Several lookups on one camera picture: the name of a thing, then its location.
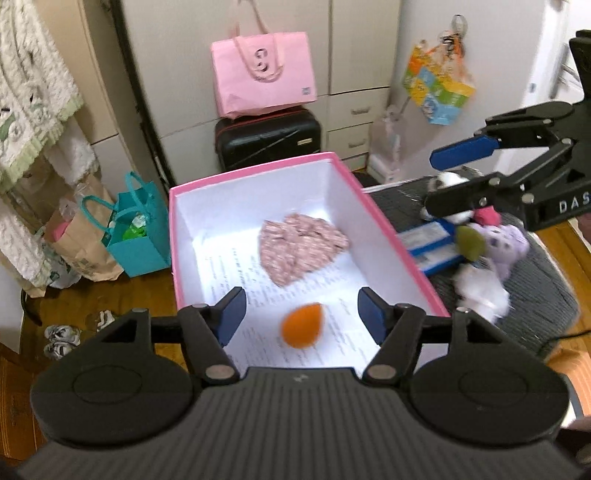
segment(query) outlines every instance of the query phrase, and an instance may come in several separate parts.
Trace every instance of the pink fabric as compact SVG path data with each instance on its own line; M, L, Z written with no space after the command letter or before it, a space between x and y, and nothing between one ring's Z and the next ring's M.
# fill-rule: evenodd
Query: pink fabric
M220 116L262 115L316 100L305 32L235 37L212 43Z
M299 213L266 221L259 234L261 266L280 287L331 264L347 248L347 237L326 220Z
M501 224L501 214L493 206L475 210L472 219L482 226L499 226Z
M66 231L66 228L68 228L68 225L70 225L70 222L71 220L69 222L62 222L58 226L56 226L54 231L52 231L51 233L54 242L57 242L63 236L64 232Z

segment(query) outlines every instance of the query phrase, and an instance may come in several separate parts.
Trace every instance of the green plush ball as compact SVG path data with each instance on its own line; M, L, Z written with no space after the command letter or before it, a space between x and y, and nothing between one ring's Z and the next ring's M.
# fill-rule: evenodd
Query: green plush ball
M465 225L456 228L456 245L460 255L471 262L475 262L486 252L485 238Z

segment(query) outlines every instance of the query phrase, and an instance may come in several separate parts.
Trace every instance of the white cabinet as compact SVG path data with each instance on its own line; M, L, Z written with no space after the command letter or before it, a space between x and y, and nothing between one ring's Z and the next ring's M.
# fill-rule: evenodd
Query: white cabinet
M329 130L368 124L378 117L388 100L388 88L331 95L328 111Z
M99 161L101 180L113 198L120 192L127 192L125 174L133 170L129 155L121 142L120 135L114 135L92 144Z
M231 2L122 0L145 100L178 183L219 169L210 45L229 36ZM400 2L257 0L272 31L308 33L318 100L306 107L323 127L323 149L335 148L336 142L341 154L368 151L367 124L386 106ZM238 17L242 35L258 33L248 1L242 1ZM334 133L343 128L353 130ZM352 133L360 138L342 139ZM363 145L348 146L363 136Z
M357 157L346 158L343 160L343 163L347 165L347 168L350 171L361 170L365 168L365 164L367 163L367 155L358 155Z
M230 0L123 0L139 79L159 137L217 118L210 45L228 38ZM328 0L258 0L272 31L306 31L318 95L328 93ZM258 34L252 8L242 35Z
M401 0L333 0L330 93L390 85Z
M214 146L216 122L187 128L160 140L179 184L220 173Z

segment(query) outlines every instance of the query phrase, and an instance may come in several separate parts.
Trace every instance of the blue gripper pad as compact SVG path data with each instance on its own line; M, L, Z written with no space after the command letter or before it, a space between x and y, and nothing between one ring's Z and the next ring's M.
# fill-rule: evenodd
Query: blue gripper pad
M433 150L429 161L437 170L447 170L464 163L489 157L499 148L496 138L479 135Z

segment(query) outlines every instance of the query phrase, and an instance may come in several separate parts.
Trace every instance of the cabinet drawer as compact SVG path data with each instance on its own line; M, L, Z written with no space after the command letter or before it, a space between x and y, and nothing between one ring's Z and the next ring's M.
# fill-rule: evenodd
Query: cabinet drawer
M369 151L369 126L357 125L329 132L328 150L340 158L349 158Z
M373 122L386 108L388 91L388 88L379 88L331 95L328 130Z
M365 168L365 163L367 161L367 154L357 155L356 157L346 158L343 160L343 163L347 165L347 168L350 171L361 170Z

